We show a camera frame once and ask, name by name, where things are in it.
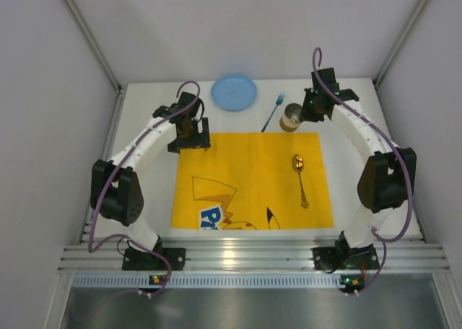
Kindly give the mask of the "metal cup with brown band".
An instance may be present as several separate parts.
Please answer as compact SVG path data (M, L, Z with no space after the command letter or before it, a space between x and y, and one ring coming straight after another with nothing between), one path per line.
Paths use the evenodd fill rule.
M294 132L296 131L300 124L303 122L302 116L302 106L297 103L288 104L279 120L279 126L283 131Z

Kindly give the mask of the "blue plastic fork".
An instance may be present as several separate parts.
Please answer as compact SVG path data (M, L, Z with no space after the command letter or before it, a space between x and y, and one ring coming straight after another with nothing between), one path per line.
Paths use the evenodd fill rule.
M268 124L270 123L271 119L274 116L274 113L276 112L276 109L283 103L284 98L285 98L285 93L280 93L279 96L276 99L275 106L274 106L273 110L271 111L269 117L267 118L266 122L264 123L264 125L263 125L263 127L261 129L261 133L264 133L266 131L266 129L268 127Z

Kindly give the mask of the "blue plastic plate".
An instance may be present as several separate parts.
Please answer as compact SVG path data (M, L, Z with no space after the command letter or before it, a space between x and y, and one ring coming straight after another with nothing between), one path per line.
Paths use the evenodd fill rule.
M213 83L211 96L214 103L226 111L237 112L249 108L256 100L257 86L242 74L230 74Z

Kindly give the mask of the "gold metal spoon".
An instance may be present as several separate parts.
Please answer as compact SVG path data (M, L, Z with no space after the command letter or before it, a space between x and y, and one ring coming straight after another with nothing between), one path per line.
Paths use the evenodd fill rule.
M305 189L304 189L303 182L302 182L302 171L304 169L304 161L303 161L302 157L299 154L296 154L296 155L293 156L293 158L292 158L292 168L297 173L297 176L299 178L301 206L304 209L307 209L309 207L309 203L308 203L306 193L305 193Z

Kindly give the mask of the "yellow pikachu placemat cloth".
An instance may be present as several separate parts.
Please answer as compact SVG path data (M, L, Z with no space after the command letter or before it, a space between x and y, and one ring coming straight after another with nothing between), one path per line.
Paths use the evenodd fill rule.
M301 206L292 158L304 161ZM332 228L317 133L213 133L209 149L180 153L170 226L202 230Z

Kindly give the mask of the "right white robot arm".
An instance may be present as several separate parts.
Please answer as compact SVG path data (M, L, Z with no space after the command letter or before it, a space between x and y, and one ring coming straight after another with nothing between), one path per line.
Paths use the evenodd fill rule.
M348 255L366 249L374 240L400 240L411 224L414 210L416 153L399 147L372 122L357 94L340 88L334 69L315 69L311 77L313 85L305 91L302 119L316 123L328 118L343 131L364 162L357 184L360 205L336 241L339 253ZM407 205L403 227L395 237L381 237L379 228L403 204Z

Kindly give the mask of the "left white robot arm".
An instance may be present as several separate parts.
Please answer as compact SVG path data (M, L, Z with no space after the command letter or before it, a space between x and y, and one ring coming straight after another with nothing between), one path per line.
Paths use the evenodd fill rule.
M92 166L90 205L94 219L116 221L124 228L103 239L114 237L129 241L145 253L154 251L160 236L143 217L144 197L139 176L162 151L179 154L184 149L208 149L211 146L204 103L198 95L177 93L171 106L157 108L147 125L119 153Z

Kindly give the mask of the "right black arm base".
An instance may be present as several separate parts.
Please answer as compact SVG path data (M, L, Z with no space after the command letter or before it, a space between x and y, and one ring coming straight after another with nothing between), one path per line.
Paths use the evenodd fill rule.
M333 273L342 270L377 270L378 256L373 244L366 247L350 247L342 232L330 247L312 249L315 270Z

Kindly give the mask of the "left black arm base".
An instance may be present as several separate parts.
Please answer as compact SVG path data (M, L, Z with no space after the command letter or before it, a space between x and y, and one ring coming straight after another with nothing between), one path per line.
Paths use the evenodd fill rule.
M186 261L186 249L165 247L160 255L170 264L173 271L182 271ZM128 247L124 252L123 271L167 271L167 264L151 253Z

